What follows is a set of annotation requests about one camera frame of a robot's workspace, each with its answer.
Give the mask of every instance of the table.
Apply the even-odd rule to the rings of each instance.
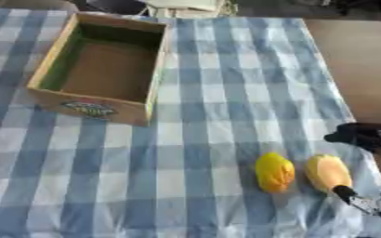
[[[314,153],[343,158],[362,195],[381,191],[373,157],[322,141],[353,118],[302,20],[171,24],[149,127],[45,112],[25,81],[66,20],[0,9],[0,236],[381,236],[381,219],[312,189]],[[289,192],[261,191],[251,168],[290,158]]]
[[[354,117],[381,123],[381,21],[306,20],[306,24]],[[375,159],[381,171],[381,157]]]

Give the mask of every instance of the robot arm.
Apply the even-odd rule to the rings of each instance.
[[[343,124],[337,127],[335,133],[326,135],[324,139],[329,142],[352,144],[381,154],[381,124]],[[348,205],[355,206],[368,215],[381,217],[381,194],[377,198],[361,197],[347,186],[336,186],[333,192]]]
[[[378,198],[361,197],[347,186],[336,186],[333,188],[333,192],[348,205],[352,205],[368,215],[381,217],[381,195]]]

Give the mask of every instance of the gingham cloth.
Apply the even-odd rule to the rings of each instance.
[[[381,192],[370,154],[322,141],[353,120],[302,20],[161,20],[171,48],[149,127],[46,112],[27,96],[65,12],[0,9],[0,237],[381,237],[381,218],[314,190],[314,153]],[[289,192],[256,185],[278,152]]]

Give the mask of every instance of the white object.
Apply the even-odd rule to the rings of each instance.
[[[194,8],[158,8],[147,5],[149,15],[155,18],[182,18],[182,19],[203,19],[216,18],[225,5],[225,0],[216,0],[215,9],[212,11],[198,10]]]
[[[217,0],[139,0],[155,8],[195,8],[198,10],[215,11]]]

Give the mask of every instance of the crate label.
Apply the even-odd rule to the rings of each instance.
[[[77,111],[84,116],[98,119],[105,119],[107,115],[116,114],[117,111],[113,108],[91,102],[82,102],[82,101],[65,101],[61,105],[66,108],[70,108],[74,111]]]

